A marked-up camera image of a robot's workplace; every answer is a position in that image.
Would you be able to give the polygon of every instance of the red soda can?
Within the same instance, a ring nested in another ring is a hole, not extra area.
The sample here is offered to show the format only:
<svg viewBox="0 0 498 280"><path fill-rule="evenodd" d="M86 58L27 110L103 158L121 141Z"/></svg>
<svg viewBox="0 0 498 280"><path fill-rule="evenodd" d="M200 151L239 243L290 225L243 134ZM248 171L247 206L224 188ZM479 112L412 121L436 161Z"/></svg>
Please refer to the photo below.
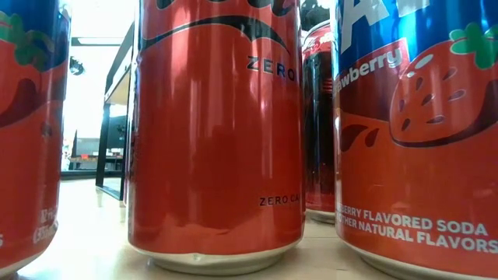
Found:
<svg viewBox="0 0 498 280"><path fill-rule="evenodd" d="M164 268L235 275L303 233L295 0L142 0L129 241Z"/></svg>
<svg viewBox="0 0 498 280"><path fill-rule="evenodd" d="M42 254L57 230L67 8L0 2L0 278Z"/></svg>
<svg viewBox="0 0 498 280"><path fill-rule="evenodd" d="M310 30L303 48L306 209L328 223L335 221L331 39L327 20Z"/></svg>

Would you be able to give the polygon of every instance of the table surface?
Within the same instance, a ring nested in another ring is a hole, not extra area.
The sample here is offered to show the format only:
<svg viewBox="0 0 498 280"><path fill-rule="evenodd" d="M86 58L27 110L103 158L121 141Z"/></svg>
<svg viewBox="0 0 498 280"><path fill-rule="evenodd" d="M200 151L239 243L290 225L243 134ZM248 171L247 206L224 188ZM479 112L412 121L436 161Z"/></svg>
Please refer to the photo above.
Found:
<svg viewBox="0 0 498 280"><path fill-rule="evenodd" d="M151 264L127 242L126 210L97 191L95 180L61 184L59 230L47 251L19 280L216 279L170 272ZM333 226L307 221L303 240L276 265L224 280L392 280L365 264Z"/></svg>

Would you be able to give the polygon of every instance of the soda can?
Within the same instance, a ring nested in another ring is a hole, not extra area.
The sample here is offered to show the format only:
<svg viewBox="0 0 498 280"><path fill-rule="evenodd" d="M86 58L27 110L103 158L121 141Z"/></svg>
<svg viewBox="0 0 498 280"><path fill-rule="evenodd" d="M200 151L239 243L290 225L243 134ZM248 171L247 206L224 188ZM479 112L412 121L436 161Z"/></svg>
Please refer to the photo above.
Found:
<svg viewBox="0 0 498 280"><path fill-rule="evenodd" d="M310 30L303 48L306 209L327 223L335 221L331 39L327 20Z"/></svg>
<svg viewBox="0 0 498 280"><path fill-rule="evenodd" d="M65 2L0 2L0 278L42 254L58 227L69 27Z"/></svg>
<svg viewBox="0 0 498 280"><path fill-rule="evenodd" d="M236 275L303 234L295 0L141 0L129 241L155 263Z"/></svg>
<svg viewBox="0 0 498 280"><path fill-rule="evenodd" d="M338 234L399 278L498 278L498 2L335 4Z"/></svg>

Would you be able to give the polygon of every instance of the shelf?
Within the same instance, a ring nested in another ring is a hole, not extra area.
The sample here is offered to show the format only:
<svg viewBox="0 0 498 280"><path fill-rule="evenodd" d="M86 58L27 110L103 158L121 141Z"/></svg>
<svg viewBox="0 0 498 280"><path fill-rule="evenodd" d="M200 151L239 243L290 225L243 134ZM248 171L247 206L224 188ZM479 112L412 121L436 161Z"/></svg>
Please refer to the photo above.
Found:
<svg viewBox="0 0 498 280"><path fill-rule="evenodd" d="M36 280L220 280L158 268L127 241L126 208L92 180L61 184L60 229L48 250L19 272ZM224 280L395 280L365 264L333 226L307 221L303 240L276 265Z"/></svg>
<svg viewBox="0 0 498 280"><path fill-rule="evenodd" d="M130 89L130 68L133 56L133 32L132 24L123 39L123 43L117 51L116 58L107 74L104 102L113 105L127 105Z"/></svg>

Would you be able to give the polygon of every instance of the silver can base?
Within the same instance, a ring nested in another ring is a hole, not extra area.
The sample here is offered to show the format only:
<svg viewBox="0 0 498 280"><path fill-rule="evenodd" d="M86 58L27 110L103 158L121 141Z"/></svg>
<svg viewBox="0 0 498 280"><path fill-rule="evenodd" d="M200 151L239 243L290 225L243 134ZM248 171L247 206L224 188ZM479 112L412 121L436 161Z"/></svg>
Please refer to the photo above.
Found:
<svg viewBox="0 0 498 280"><path fill-rule="evenodd" d="M438 271L431 268L424 268L418 265L406 264L401 261L392 260L377 254L369 253L365 250L346 244L356 251L361 258L372 267L404 280L489 280L479 276L462 275L447 271Z"/></svg>
<svg viewBox="0 0 498 280"><path fill-rule="evenodd" d="M238 255L159 254L135 248L153 259L153 263L170 271L193 275L230 276L260 271L278 262L300 240L274 250Z"/></svg>
<svg viewBox="0 0 498 280"><path fill-rule="evenodd" d="M36 254L34 256L28 257L22 261L18 261L15 264L11 264L6 268L0 268L0 280L10 280L15 279L16 272L27 266L30 262L34 261L37 257L39 257L43 252Z"/></svg>
<svg viewBox="0 0 498 280"><path fill-rule="evenodd" d="M335 224L335 213L334 212L324 212L318 210L306 209L306 215L317 222L324 222L327 224Z"/></svg>

